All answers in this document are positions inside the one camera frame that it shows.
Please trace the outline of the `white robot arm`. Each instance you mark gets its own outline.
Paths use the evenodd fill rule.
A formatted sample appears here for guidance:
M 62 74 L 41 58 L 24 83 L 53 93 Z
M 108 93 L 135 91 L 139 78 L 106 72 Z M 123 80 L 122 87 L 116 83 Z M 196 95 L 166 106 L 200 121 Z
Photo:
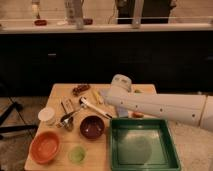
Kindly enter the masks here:
M 116 74 L 106 92 L 107 103 L 213 132 L 213 96 L 133 93 L 129 77 Z

